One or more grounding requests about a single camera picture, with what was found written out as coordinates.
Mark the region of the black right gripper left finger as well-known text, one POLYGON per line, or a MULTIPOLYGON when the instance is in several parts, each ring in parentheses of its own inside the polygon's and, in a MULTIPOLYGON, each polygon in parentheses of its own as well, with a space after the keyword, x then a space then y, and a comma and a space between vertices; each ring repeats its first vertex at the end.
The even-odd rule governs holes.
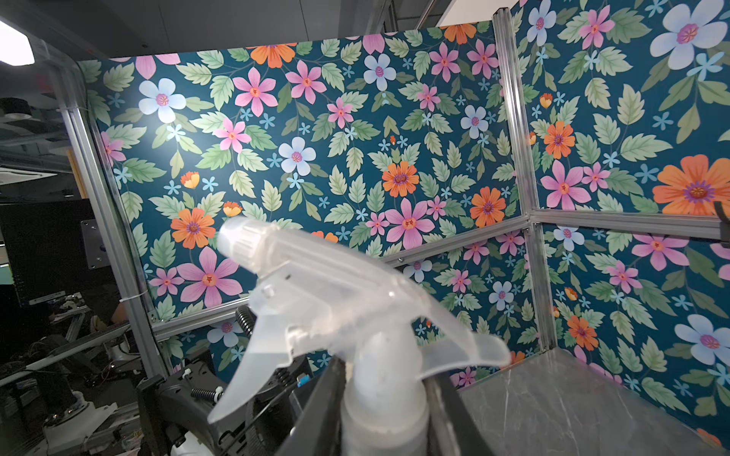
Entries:
POLYGON ((346 364, 333 357, 325 371, 303 386, 300 414, 277 455, 340 455, 340 409, 346 386, 346 364))

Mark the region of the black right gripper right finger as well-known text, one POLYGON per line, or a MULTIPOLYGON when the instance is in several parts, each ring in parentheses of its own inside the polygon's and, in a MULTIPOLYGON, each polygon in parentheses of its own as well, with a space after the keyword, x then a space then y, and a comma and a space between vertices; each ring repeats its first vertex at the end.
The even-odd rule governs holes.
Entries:
POLYGON ((427 454, 440 456, 493 456, 448 374, 424 382, 430 413, 427 454))

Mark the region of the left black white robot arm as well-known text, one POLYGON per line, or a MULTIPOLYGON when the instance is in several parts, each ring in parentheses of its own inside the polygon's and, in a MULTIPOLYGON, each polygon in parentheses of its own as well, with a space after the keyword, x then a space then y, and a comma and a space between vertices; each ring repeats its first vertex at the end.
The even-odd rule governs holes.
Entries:
POLYGON ((283 384, 272 375, 244 406, 210 423, 210 412, 224 402, 226 383, 207 362, 145 379, 137 387, 140 454, 273 455, 294 430, 315 385, 306 362, 297 360, 283 384))

